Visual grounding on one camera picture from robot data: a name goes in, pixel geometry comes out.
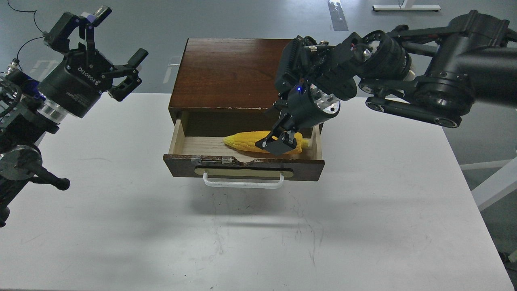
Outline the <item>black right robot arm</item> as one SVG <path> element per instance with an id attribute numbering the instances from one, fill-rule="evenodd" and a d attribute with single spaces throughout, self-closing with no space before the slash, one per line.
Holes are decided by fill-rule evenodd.
<path id="1" fill-rule="evenodd" d="M 456 128 L 477 101 L 516 107 L 516 31 L 470 11 L 445 27 L 351 33 L 336 46 L 297 36 L 283 49 L 273 107 L 279 119 L 255 143 L 282 155 L 295 134 L 337 116 L 360 89 L 375 111 Z"/>

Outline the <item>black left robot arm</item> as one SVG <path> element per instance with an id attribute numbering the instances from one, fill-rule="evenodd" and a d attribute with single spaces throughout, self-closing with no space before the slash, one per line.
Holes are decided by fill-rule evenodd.
<path id="1" fill-rule="evenodd" d="M 42 165 L 38 148 L 46 133 L 55 134 L 68 116 L 83 118 L 103 93 L 123 101 L 141 83 L 138 67 L 148 52 L 139 48 L 123 65 L 114 65 L 97 48 L 97 28 L 111 13 L 101 6 L 95 13 L 63 13 L 44 43 L 63 60 L 38 81 L 23 72 L 14 58 L 1 73 L 0 223 L 9 217 L 9 203 L 28 183 L 67 190 L 70 181 L 56 177 Z"/>

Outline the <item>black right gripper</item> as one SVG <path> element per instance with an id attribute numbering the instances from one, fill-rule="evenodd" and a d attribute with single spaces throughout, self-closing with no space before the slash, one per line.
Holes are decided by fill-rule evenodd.
<path id="1" fill-rule="evenodd" d="M 340 112 L 340 100 L 309 81 L 302 81 L 288 90 L 280 90 L 271 110 L 279 116 L 271 131 L 256 146 L 279 156 L 297 146 L 298 131 L 318 126 Z"/>

